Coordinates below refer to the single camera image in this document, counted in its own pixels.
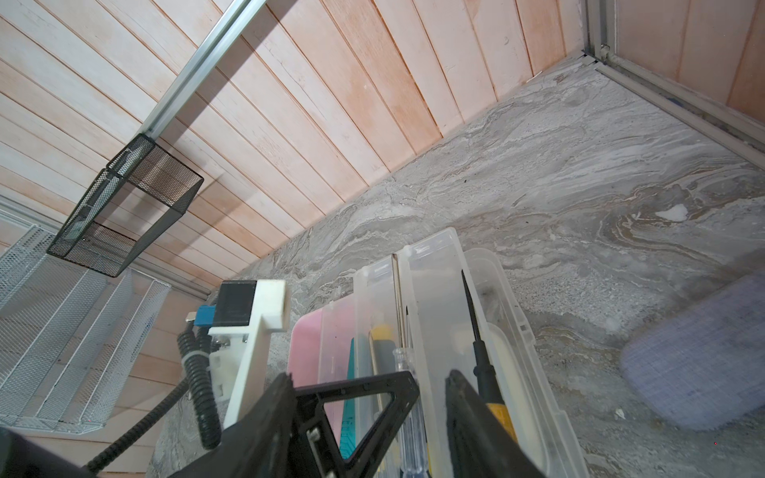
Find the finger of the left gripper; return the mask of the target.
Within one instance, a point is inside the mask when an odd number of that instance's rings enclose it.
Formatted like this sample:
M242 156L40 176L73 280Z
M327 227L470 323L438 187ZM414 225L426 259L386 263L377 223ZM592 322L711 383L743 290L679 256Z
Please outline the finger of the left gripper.
M420 398L411 372L296 390L291 477L375 477Z

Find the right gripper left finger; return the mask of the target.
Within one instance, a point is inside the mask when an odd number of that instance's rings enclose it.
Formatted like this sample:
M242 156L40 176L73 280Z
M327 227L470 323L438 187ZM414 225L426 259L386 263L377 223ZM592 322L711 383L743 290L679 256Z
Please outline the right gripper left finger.
M223 432L221 444L175 477L286 477L297 405L290 374L279 374L255 406Z

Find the black yellow screwdriver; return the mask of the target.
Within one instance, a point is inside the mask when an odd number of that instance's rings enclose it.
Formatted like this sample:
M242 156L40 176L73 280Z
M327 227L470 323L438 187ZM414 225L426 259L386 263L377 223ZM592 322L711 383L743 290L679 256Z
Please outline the black yellow screwdriver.
M394 341L392 329L387 325L375 326L370 330L368 338L373 374L392 374L396 372L394 351L398 346Z

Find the teal utility knife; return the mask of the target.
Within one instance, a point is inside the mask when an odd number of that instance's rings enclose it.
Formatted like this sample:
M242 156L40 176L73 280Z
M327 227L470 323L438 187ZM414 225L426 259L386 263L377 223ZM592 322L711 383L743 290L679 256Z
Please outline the teal utility knife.
M349 352L349 365L347 379L355 378L355 340L351 340ZM356 402L354 400L345 400L343 406L341 435L339 449L344 459L350 458L357 448L356 434Z

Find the clear handled screwdriver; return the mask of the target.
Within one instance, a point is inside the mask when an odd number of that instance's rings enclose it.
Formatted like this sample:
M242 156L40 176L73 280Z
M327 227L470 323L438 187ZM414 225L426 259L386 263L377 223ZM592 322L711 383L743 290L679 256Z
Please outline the clear handled screwdriver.
M420 402L420 388L416 382L414 359L410 347L410 328L408 314L404 308L402 294L402 279L400 278L400 261L398 255L392 255L392 284L394 284L394 304L396 305L396 322L398 323L398 338L400 346L394 350L396 370L404 372L408 382L406 392L406 418L400 427L398 441L400 442L400 469L402 477L428 477L428 444L426 443L426 428Z

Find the pink plastic tool box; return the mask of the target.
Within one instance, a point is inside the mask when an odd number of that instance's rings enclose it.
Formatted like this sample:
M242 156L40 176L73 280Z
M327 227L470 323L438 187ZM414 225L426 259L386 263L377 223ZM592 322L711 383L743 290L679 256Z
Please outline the pink plastic tool box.
M498 257L486 249L464 250L455 230L448 228L404 247L398 261L416 378L422 390L430 475L452 474L445 380L452 370L474 380L476 360L460 276L463 270L521 450L548 477L586 476L577 436L554 398L534 334ZM298 321L288 360L295 384L346 380L351 340L355 340L355 378L373 374L368 335L380 325L389 326L394 341L398 340L390 258L358 271L349 296Z

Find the orange handled screwdriver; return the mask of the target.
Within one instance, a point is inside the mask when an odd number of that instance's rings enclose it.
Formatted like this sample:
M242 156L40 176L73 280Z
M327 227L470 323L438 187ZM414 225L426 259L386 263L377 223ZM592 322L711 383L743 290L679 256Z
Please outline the orange handled screwdriver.
M476 360L476 366L473 369L473 374L477 380L479 396L505 429L505 431L510 435L510 437L515 442L518 442L510 413L506 403L504 402L504 399L502 398L502 393L497 381L496 370L494 366L492 366L487 346L480 334L478 316L475 310L474 300L472 299L470 287L468 286L467 278L463 270L460 271L460 276L464 288L468 315L470 318L473 334L472 346Z

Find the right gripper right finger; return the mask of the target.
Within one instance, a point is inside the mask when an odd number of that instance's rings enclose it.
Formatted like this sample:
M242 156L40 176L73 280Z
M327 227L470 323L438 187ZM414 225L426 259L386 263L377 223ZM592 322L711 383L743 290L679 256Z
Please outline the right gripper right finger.
M455 477L544 477L458 370L445 380L445 403Z

